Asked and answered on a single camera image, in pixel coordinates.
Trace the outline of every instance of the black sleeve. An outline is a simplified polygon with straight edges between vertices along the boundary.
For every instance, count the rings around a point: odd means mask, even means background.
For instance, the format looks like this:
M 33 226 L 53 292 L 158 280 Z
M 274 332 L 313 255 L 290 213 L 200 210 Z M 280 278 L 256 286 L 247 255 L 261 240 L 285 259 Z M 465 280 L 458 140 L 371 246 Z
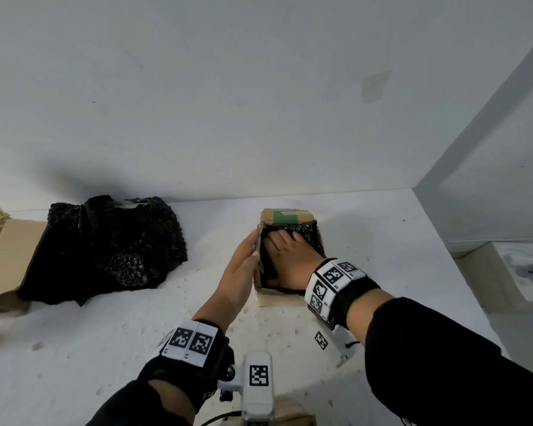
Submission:
M 106 401 L 86 426 L 189 426 L 187 420 L 166 411 L 148 383 L 130 381 Z
M 418 426 L 533 424 L 533 373 L 446 316 L 406 298 L 373 316 L 365 369 L 375 396 Z

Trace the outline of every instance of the white table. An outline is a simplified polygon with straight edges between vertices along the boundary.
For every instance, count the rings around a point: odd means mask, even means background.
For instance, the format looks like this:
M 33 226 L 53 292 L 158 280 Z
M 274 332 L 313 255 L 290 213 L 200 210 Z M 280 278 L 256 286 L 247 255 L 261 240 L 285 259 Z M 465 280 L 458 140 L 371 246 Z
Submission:
M 0 319 L 0 426 L 87 422 L 136 377 L 163 335 L 213 292 L 236 245 L 267 207 L 312 211 L 328 254 L 358 264 L 393 295 L 411 297 L 501 346 L 411 190 L 171 206 L 189 260 L 158 289 L 97 296 L 82 308 L 36 303 L 24 317 Z M 45 219 L 46 211 L 13 216 Z M 276 393 L 293 395 L 320 425 L 398 426 L 398 417 L 370 392 L 362 350 L 337 369 L 337 355 L 319 349 L 315 330 L 305 307 L 258 308 L 251 297 L 228 336 L 237 361 L 250 349 L 269 351 Z M 238 409 L 237 401 L 220 403 L 216 394 L 195 424 Z

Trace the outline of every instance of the green tape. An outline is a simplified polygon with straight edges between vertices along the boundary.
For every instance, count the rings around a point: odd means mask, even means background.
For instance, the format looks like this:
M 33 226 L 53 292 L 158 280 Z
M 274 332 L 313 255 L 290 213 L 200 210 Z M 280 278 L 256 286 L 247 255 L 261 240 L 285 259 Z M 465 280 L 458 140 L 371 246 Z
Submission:
M 282 213 L 281 211 L 272 212 L 273 224 L 298 224 L 298 215 L 290 212 Z

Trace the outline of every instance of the open cardboard box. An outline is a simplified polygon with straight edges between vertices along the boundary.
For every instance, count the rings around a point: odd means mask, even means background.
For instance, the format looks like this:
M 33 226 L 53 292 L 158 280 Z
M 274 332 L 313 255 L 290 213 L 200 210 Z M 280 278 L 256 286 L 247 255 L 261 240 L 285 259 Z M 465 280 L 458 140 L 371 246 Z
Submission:
M 314 215 L 309 211 L 301 209 L 263 209 L 261 212 L 261 221 L 259 222 L 259 238 L 255 244 L 257 251 L 261 250 L 261 234 L 263 228 L 267 225 L 279 224 L 302 224 L 314 220 Z M 322 236 L 318 230 L 318 241 L 322 243 Z M 274 307 L 274 306 L 305 306 L 304 297 L 299 294 L 283 293 L 274 288 L 267 288 L 261 282 L 261 274 L 264 271 L 262 259 L 259 261 L 259 266 L 253 275 L 253 286 L 255 287 L 255 295 L 257 304 L 260 307 Z
M 29 302 L 16 290 L 24 283 L 29 265 L 47 227 L 47 222 L 17 220 L 0 209 L 0 314 L 23 314 Z

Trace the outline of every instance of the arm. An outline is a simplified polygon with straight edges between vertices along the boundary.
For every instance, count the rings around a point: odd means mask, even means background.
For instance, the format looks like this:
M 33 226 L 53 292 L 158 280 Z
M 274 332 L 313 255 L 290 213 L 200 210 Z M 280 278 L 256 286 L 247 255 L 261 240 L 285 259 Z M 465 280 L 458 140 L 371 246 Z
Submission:
M 304 290 L 324 261 L 298 233 L 271 232 L 265 247 L 280 276 L 273 286 Z M 533 424 L 533 373 L 446 316 L 375 288 L 351 303 L 346 324 L 365 345 L 373 393 L 398 416 L 419 426 Z
M 223 334 L 227 332 L 251 293 L 253 270 L 259 262 L 258 253 L 254 252 L 257 236 L 255 229 L 237 247 L 217 289 L 192 320 L 214 324 Z M 190 398 L 169 382 L 134 380 L 106 401 L 87 426 L 116 426 L 124 422 L 130 426 L 188 426 L 193 424 L 196 413 Z

